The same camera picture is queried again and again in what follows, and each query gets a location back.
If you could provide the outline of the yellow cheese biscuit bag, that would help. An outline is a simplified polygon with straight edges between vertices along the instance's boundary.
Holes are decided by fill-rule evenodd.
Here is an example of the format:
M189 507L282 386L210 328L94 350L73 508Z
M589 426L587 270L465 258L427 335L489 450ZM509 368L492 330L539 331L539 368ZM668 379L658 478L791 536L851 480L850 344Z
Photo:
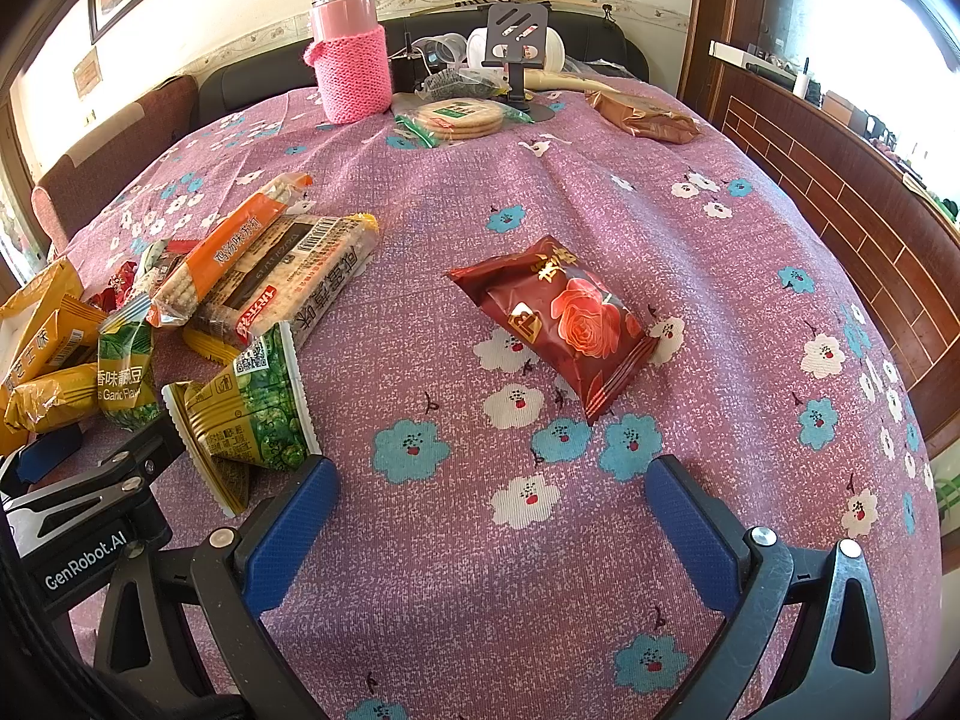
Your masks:
M67 257L49 265L2 304L2 411L21 383L80 364L96 351L104 310L82 300Z

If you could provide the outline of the orange cracker pack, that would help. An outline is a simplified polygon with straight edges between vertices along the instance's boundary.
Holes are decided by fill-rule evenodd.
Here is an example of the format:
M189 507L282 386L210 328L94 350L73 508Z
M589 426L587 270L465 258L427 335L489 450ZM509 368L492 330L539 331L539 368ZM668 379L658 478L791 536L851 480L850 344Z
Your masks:
M285 172L249 195L171 271L153 294L146 320L155 328L182 327L229 268L312 183L309 174Z

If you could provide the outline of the green pea snack bag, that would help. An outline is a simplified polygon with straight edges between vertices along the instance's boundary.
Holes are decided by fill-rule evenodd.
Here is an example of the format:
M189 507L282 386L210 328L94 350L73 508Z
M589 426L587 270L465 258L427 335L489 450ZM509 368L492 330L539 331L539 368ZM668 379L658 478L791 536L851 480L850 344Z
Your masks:
M161 388L195 470L224 515L245 511L251 472L294 472L320 452L291 323L254 338L208 382Z

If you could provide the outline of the clear soda cracker pack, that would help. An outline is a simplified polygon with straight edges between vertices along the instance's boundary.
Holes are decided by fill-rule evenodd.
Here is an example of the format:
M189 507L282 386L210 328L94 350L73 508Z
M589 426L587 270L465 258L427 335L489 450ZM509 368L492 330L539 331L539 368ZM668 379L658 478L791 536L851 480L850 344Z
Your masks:
M182 330L185 344L210 361L229 362L286 322L302 348L378 242L370 213L280 216L206 294Z

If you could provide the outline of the dark red rose snack bag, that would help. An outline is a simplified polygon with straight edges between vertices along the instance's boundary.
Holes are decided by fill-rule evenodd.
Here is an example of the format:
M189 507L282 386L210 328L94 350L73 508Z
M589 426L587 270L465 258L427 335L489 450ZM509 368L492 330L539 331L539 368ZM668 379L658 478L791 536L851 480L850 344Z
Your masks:
M551 236L517 254L453 268L448 278L565 379L589 424L610 410L659 343L578 255Z

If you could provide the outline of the red black candy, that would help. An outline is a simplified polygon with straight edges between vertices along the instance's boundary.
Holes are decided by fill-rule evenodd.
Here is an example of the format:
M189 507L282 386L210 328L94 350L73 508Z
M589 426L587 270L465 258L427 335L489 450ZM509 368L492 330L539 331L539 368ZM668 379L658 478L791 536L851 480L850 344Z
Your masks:
M98 307L105 314L121 309L132 293L137 270L139 270L139 264L133 260L122 263L119 270L107 280L106 286L99 293L88 298L89 304Z

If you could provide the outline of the wooden cabinet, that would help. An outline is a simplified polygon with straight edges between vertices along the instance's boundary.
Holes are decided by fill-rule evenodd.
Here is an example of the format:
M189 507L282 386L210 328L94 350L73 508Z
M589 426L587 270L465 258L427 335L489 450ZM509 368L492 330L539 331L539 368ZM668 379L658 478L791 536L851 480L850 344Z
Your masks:
M765 0L692 0L680 99L788 193L892 351L932 455L958 439L958 232L848 127L709 55L760 36Z

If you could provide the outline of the purple floral tablecloth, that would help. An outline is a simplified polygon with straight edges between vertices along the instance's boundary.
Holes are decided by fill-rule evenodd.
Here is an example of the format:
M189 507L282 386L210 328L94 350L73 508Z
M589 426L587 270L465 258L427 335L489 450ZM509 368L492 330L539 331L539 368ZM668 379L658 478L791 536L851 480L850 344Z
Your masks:
M649 718L718 627L644 502L675 455L745 523L861 544L892 712L934 678L939 522L907 366L729 138L640 140L571 93L428 149L297 89L187 135L68 246L88 288L282 172L381 239L299 351L334 515L268 629L335 718ZM662 340L596 422L449 280L553 236Z

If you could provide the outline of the pink thermos knitted sleeve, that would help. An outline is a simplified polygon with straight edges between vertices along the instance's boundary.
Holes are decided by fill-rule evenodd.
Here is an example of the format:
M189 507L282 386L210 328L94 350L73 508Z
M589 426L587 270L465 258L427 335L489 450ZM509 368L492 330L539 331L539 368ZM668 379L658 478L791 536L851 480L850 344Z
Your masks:
M309 25L304 63L314 70L327 119L352 124L389 109L391 66L376 0L313 0Z

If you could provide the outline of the round crackers clear pack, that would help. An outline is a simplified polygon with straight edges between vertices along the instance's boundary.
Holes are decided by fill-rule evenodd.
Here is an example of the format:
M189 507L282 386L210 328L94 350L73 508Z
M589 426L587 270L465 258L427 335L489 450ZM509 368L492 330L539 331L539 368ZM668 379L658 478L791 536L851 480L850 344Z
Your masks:
M405 107L394 112L394 122L427 148L477 140L505 127L532 124L527 112L491 99L449 98Z

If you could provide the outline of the clear plastic bag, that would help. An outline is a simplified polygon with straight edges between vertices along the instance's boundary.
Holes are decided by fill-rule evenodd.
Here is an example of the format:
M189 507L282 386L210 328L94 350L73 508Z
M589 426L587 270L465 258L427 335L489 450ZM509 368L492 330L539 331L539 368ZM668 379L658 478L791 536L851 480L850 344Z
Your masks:
M415 70L425 76L415 82L415 93L425 103L454 98L504 98L511 91L503 70L470 68L469 43L459 32L413 39Z

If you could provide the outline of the brown snack bag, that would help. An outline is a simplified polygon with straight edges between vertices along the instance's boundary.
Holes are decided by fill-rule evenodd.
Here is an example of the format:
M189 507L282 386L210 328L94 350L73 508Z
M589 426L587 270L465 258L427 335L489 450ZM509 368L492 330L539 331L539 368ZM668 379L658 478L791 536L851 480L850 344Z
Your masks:
M617 91L588 91L586 101L607 122L631 137L685 145L700 135L690 115L658 103L656 99Z

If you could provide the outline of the white container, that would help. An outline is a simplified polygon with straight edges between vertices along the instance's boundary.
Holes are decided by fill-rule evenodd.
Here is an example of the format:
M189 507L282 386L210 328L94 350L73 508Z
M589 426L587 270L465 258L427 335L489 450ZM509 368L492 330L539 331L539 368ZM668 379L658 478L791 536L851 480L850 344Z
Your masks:
M487 28L472 29L467 37L467 67L470 70L485 70L483 59L485 59L485 49L487 48ZM553 28L548 28L545 32L545 48L539 54L540 59L544 60L542 70L562 71L565 65L566 52L565 44L560 34Z

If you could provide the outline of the beige horn-shaped object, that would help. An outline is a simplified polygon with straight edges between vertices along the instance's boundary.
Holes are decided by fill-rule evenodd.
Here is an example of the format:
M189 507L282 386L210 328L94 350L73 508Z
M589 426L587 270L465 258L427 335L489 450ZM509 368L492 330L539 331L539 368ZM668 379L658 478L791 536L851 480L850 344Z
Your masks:
M615 88L607 83L599 82L594 78L584 78L576 73L564 71L546 71L540 68L526 68L524 70L524 88L530 91L608 91L615 93Z

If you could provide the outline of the black sofa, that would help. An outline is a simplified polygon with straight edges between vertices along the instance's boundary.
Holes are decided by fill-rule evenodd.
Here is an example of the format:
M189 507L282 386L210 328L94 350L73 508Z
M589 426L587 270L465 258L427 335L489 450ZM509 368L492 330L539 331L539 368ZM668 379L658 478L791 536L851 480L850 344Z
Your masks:
M395 18L387 20L384 28L387 47L391 52L397 52L404 45L405 36L420 39L459 32L467 37L473 28L483 28L486 24L487 7L483 7L480 10ZM587 65L605 60L623 67L623 71L601 70L601 75L636 78L641 82L651 80L646 55L625 36L612 18L552 11L548 26L560 34L568 57ZM247 109L290 89L314 86L314 70L302 61L302 54L308 46L308 39L302 39L215 71L200 85L197 125L211 124L226 114Z

